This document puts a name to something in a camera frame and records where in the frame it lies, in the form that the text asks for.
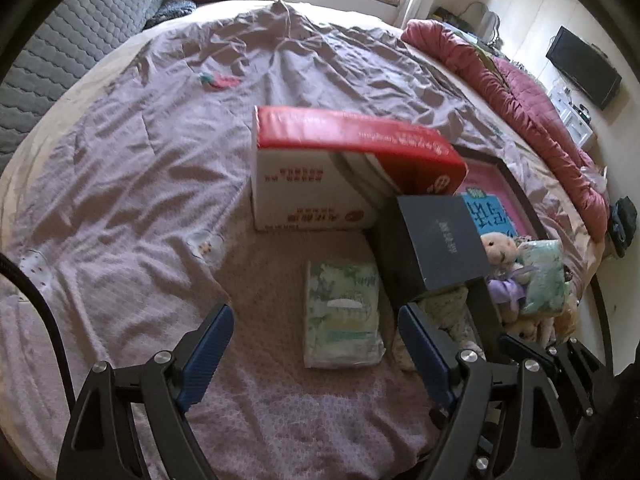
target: purple bedsheet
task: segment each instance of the purple bedsheet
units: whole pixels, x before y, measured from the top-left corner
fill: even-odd
[[[198,74],[233,75],[234,89]],[[10,256],[41,254],[39,285],[64,339],[76,392],[91,364],[144,362],[198,326],[212,304],[236,330],[188,419],[221,479],[392,478],[435,443],[430,401],[390,352],[376,367],[303,367],[307,260],[372,261],[360,232],[252,226],[249,158],[255,105],[314,106],[432,126],[512,163],[518,152],[447,77],[388,32],[319,26],[281,3],[159,36],[56,146],[15,219]],[[516,178],[545,225],[557,200],[526,166]],[[577,276],[584,265],[563,239]],[[37,314],[3,284],[5,402],[25,460],[52,475],[68,413]],[[381,295],[387,349],[392,311]],[[158,467],[136,410],[153,478]]]

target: stuffed animal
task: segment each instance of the stuffed animal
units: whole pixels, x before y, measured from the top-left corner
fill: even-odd
[[[539,321],[520,318],[513,323],[505,325],[504,331],[511,335],[518,336],[520,339],[524,339],[524,341],[537,343],[539,325]]]
[[[519,301],[526,296],[523,285],[528,283],[528,272],[518,272],[523,267],[516,262],[518,248],[512,238],[503,233],[487,233],[481,236],[489,263],[493,267],[487,287],[500,311],[503,324],[514,323],[520,313]]]

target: pink comforter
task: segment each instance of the pink comforter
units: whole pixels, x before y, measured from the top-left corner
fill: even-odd
[[[572,141],[553,104],[525,73],[494,59],[503,81],[485,67],[475,48],[441,23],[411,20],[401,39],[443,62],[476,90],[545,161],[582,216],[591,237],[600,242],[607,232],[608,208],[580,168],[593,161]]]

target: diaper package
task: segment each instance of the diaper package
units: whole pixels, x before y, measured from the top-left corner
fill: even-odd
[[[306,368],[378,364],[380,277],[375,264],[309,262],[306,266]]]
[[[526,301],[520,309],[520,315],[560,316],[566,297],[562,244],[559,240],[536,240],[523,243],[519,250],[523,265],[536,269],[531,273]]]

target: gray quilted mattress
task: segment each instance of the gray quilted mattress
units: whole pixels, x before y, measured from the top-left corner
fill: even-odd
[[[142,30],[162,0],[64,0],[0,84],[0,173],[62,94],[111,50]]]

